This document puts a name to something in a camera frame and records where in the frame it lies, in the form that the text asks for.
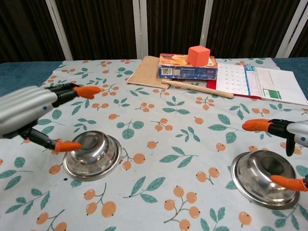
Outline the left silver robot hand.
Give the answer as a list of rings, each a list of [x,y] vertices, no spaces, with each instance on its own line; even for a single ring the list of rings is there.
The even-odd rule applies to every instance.
[[[33,127],[39,118],[54,108],[76,97],[94,99],[94,95],[100,91],[97,86],[67,83],[46,88],[24,87],[4,95],[0,98],[0,138],[21,136],[56,152],[79,150],[82,147],[80,143],[52,140]]]

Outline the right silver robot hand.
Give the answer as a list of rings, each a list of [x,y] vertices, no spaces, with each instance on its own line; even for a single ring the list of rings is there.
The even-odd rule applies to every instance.
[[[286,154],[292,156],[295,144],[308,146],[308,122],[291,122],[282,119],[251,119],[243,123],[242,128],[246,131],[264,131],[271,135],[286,139]],[[302,179],[290,179],[279,175],[271,175],[271,181],[292,191],[308,190],[308,177]]]

